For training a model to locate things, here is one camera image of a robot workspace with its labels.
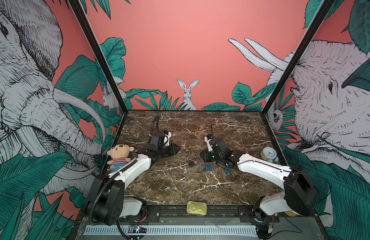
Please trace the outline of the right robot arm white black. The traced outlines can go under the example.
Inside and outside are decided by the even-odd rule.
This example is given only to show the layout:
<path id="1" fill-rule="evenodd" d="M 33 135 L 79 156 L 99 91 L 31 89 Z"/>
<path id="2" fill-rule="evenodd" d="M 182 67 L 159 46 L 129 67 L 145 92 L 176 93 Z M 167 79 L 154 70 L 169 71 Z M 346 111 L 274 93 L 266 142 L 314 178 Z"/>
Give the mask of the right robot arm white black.
<path id="1" fill-rule="evenodd" d="M 319 191 L 310 175 L 300 165 L 277 165 L 248 153 L 232 151 L 223 139 L 213 135 L 207 135 L 204 140 L 207 149 L 200 153 L 204 162 L 215 162 L 225 168 L 258 176 L 282 189 L 282 192 L 260 200 L 258 207 L 262 213 L 267 216 L 287 211 L 301 216 L 313 213 Z"/>

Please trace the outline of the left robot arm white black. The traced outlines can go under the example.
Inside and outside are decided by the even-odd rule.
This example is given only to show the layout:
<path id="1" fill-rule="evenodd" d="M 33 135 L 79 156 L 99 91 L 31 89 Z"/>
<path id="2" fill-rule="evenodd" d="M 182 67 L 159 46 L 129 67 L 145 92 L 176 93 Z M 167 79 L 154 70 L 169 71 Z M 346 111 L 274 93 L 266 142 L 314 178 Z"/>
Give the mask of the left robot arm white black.
<path id="1" fill-rule="evenodd" d="M 125 198 L 126 188 L 143 172 L 163 158 L 175 156 L 180 147 L 170 142 L 171 132 L 151 134 L 147 147 L 121 169 L 95 177 L 84 205 L 84 212 L 90 223 L 104 223 L 111 226 L 119 218 L 138 216 L 143 201 Z"/>

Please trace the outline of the black padlock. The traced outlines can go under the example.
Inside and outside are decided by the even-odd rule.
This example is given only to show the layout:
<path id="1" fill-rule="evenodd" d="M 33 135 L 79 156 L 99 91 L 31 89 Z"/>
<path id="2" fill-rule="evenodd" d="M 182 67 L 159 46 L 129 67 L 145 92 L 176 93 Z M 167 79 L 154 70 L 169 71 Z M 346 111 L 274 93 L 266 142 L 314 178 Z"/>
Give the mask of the black padlock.
<path id="1" fill-rule="evenodd" d="M 193 160 L 189 160 L 189 161 L 188 161 L 188 165 L 189 165 L 190 167 L 195 167 L 195 166 L 196 166 L 196 162 L 195 162 L 195 161 L 193 161 Z"/>

